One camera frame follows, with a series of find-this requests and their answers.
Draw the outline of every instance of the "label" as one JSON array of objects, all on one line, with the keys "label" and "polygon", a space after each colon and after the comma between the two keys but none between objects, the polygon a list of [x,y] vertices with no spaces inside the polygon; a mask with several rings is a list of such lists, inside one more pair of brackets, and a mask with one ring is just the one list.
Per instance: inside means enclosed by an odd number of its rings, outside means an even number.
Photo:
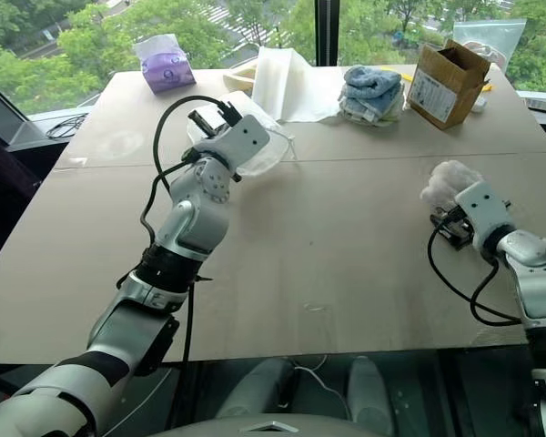
[{"label": "label", "polygon": [[457,94],[424,71],[417,70],[412,79],[409,100],[445,123],[455,106]]}]

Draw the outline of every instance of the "black cable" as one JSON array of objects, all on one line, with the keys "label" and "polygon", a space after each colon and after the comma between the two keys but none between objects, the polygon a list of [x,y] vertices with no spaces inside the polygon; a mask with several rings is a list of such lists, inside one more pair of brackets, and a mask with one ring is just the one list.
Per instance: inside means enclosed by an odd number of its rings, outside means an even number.
[{"label": "black cable", "polygon": [[152,206],[154,205],[154,200],[156,200],[156,192],[157,192],[157,184],[160,180],[166,180],[166,176],[170,173],[175,172],[176,170],[182,168],[188,164],[186,161],[182,161],[178,164],[176,164],[173,167],[170,167],[168,170],[162,171],[159,173],[152,182],[152,189],[149,192],[149,199],[147,200],[146,206],[144,207],[144,210],[142,211],[141,215],[139,216],[139,222],[146,228],[147,233],[149,234],[149,245],[150,247],[154,244],[154,241],[156,240],[156,232],[154,231],[154,228],[152,228],[152,225],[150,225],[147,220],[146,216],[150,209],[152,209]]},{"label": "black cable", "polygon": [[[176,164],[175,166],[170,167],[168,170],[164,171],[162,173],[162,175],[164,177],[166,177],[170,173],[175,172],[176,170],[178,170],[179,168],[182,168],[186,164],[187,164],[186,161],[180,162],[179,164]],[[139,222],[144,226],[144,228],[146,228],[147,233],[149,234],[149,247],[150,248],[152,247],[152,245],[154,244],[154,241],[156,240],[156,232],[154,231],[154,228],[152,228],[152,225],[150,225],[147,222],[146,216],[147,216],[147,213],[149,212],[149,210],[154,205],[154,200],[156,199],[157,184],[158,184],[159,181],[160,181],[160,175],[158,175],[158,176],[156,176],[154,178],[154,181],[152,182],[152,189],[150,190],[150,193],[149,193],[149,199],[147,200],[147,203],[146,203],[146,206],[144,207],[144,210],[142,211],[141,215],[139,216]],[[119,278],[117,280],[116,288],[118,290],[121,288],[121,284],[123,284],[124,280],[126,280],[127,275],[129,275],[129,272],[132,271],[132,270],[137,269],[137,267],[139,267],[139,263],[137,265],[135,265],[134,268],[130,269],[124,276],[122,276],[121,278]]]},{"label": "black cable", "polygon": [[[465,294],[463,294],[461,291],[457,290],[448,280],[447,278],[445,278],[443,276],[443,274],[440,272],[440,270],[437,268],[437,266],[435,265],[435,260],[433,259],[433,254],[432,254],[432,250],[433,250],[433,241],[435,240],[435,237],[437,237],[437,235],[439,234],[439,231],[441,230],[441,228],[443,226],[445,226],[447,223],[443,220],[441,223],[439,223],[439,225],[437,225],[435,227],[435,229],[433,230],[432,234],[430,234],[430,237],[429,237],[429,243],[427,244],[427,256],[429,257],[429,264],[431,266],[431,268],[433,269],[433,271],[437,274],[437,276],[439,277],[440,280],[443,281],[443,283],[449,287],[449,289],[451,291],[453,291],[453,293],[455,293],[457,296],[459,296],[460,298],[462,298],[463,300],[467,301],[470,303],[471,305],[471,298],[469,298],[468,296],[466,296]],[[513,317],[513,316],[510,316],[508,314],[505,314],[503,312],[500,312],[500,311],[497,311],[497,310],[494,310],[492,308],[489,308],[485,305],[483,305],[482,303],[478,303],[476,300],[474,300],[473,302],[473,305],[474,307],[477,307],[481,310],[486,310],[488,313],[490,314],[493,314],[494,316],[498,316],[498,317],[501,317],[503,319],[506,319],[506,320],[510,320],[511,321],[511,324],[519,324],[521,323],[521,320],[518,319],[517,317]]]},{"label": "black cable", "polygon": [[473,291],[473,295],[471,296],[471,300],[470,300],[471,315],[475,318],[475,320],[483,323],[484,325],[488,325],[488,326],[513,326],[513,325],[518,325],[518,324],[521,323],[519,320],[518,321],[514,321],[514,320],[506,320],[506,321],[485,320],[477,312],[477,307],[476,307],[477,298],[480,296],[483,289],[485,289],[485,287],[490,283],[490,281],[493,278],[495,278],[495,275],[498,273],[498,270],[500,269],[500,263],[496,259],[494,259],[491,262],[491,266],[492,266],[492,269],[491,269],[490,274],[488,274],[488,276],[485,277],[485,279],[481,282],[481,284],[477,286],[477,289],[475,289],[475,291]]},{"label": "black cable", "polygon": [[192,342],[192,319],[194,314],[194,283],[190,284],[188,289],[188,315],[186,323],[186,337],[184,339],[184,353],[182,354],[182,370],[178,375],[178,382],[174,395],[172,396],[172,402],[170,403],[170,410],[167,414],[166,424],[164,425],[164,431],[171,430],[174,426],[174,420],[176,413],[180,408],[184,394],[184,384],[187,378],[188,372],[188,358],[190,357],[190,343]]},{"label": "black cable", "polygon": [[215,98],[212,98],[212,97],[188,96],[188,97],[181,98],[177,102],[170,105],[168,107],[168,109],[166,110],[166,112],[164,112],[164,114],[162,114],[162,117],[160,117],[160,121],[158,121],[158,123],[157,123],[156,133],[154,134],[154,142],[152,144],[152,152],[153,152],[153,156],[154,156],[154,166],[156,166],[157,174],[160,176],[160,179],[162,180],[162,184],[164,184],[164,187],[166,188],[166,191],[168,193],[170,192],[170,186],[167,183],[166,176],[162,176],[163,170],[162,170],[162,165],[160,163],[160,156],[159,156],[160,135],[162,133],[162,128],[164,128],[164,125],[166,124],[166,120],[169,117],[169,115],[172,114],[176,109],[178,109],[179,107],[181,107],[185,103],[192,102],[194,100],[204,100],[206,102],[214,103],[215,105],[220,107],[221,110],[223,109],[223,106],[224,106],[224,108],[226,108],[226,106],[225,106],[225,104],[223,102],[221,102],[219,100],[216,100]]},{"label": "black cable", "polygon": [[[87,117],[87,113],[81,114],[79,116],[74,116],[66,119],[65,121],[62,121],[55,125],[54,127],[51,127],[48,129],[45,133],[46,137],[49,139],[59,139],[59,138],[67,138],[72,137],[76,132],[73,132],[72,134],[69,134],[73,129],[77,131],[83,122],[85,121]],[[58,133],[59,130],[63,130],[63,127],[68,127],[68,129],[64,133]]]}]

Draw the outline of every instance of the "white paper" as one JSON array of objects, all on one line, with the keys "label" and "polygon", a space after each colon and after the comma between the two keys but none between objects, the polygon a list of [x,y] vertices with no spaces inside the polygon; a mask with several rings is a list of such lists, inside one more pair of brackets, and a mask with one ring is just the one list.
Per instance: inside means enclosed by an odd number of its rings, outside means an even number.
[{"label": "white paper", "polygon": [[292,48],[261,47],[252,98],[276,120],[320,121],[339,112],[343,83],[339,67],[314,68]]},{"label": "white paper", "polygon": [[457,100],[457,94],[424,71],[417,69],[409,100],[422,107],[429,114],[445,123]]}]

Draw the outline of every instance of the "yellow object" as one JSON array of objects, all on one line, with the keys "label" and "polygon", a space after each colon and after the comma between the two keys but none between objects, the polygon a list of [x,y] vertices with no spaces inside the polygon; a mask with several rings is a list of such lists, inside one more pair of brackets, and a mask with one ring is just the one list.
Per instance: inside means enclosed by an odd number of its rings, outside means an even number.
[{"label": "yellow object", "polygon": [[[390,68],[389,66],[382,66],[380,69],[385,70],[385,71],[394,71],[395,73],[399,73],[397,70],[395,70],[394,68]],[[408,80],[409,82],[412,82],[412,76],[407,75],[405,73],[399,73],[399,74],[404,80]],[[483,86],[483,88],[481,89],[481,92],[482,93],[487,93],[488,91],[491,91],[492,89],[493,89],[493,85],[488,84],[488,85]]]},{"label": "yellow object", "polygon": [[231,68],[223,76],[225,85],[231,91],[250,91],[255,85],[255,72],[257,71],[257,59],[251,59],[245,64]]},{"label": "yellow object", "polygon": [[[382,66],[380,69],[384,71],[394,71],[395,73],[399,73],[397,70],[395,70],[394,68],[390,68],[389,66]],[[407,75],[405,73],[399,73],[399,74],[404,80],[408,80],[409,82],[412,82],[412,76]]]}]

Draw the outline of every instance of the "plastic bag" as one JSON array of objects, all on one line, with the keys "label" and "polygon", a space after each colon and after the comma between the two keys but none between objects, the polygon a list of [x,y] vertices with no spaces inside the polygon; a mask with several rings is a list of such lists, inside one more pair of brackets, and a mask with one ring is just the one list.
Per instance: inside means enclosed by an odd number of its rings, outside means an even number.
[{"label": "plastic bag", "polygon": [[457,22],[453,39],[505,73],[525,26],[525,19]]},{"label": "plastic bag", "polygon": [[147,84],[154,94],[178,86],[195,84],[186,53],[174,34],[156,35],[134,44]]},{"label": "plastic bag", "polygon": [[[242,91],[221,96],[219,100],[230,102],[242,116],[254,116],[258,122],[270,134],[270,140],[259,152],[249,161],[237,168],[237,173],[242,177],[255,177],[272,169],[291,149],[295,159],[295,149],[293,148],[293,136],[289,134],[279,123],[269,116],[259,105],[253,102]],[[225,123],[225,120],[217,112],[217,107],[208,105],[197,107],[198,113],[211,124]],[[191,120],[187,124],[188,137],[192,144],[205,137],[204,132]]]}]

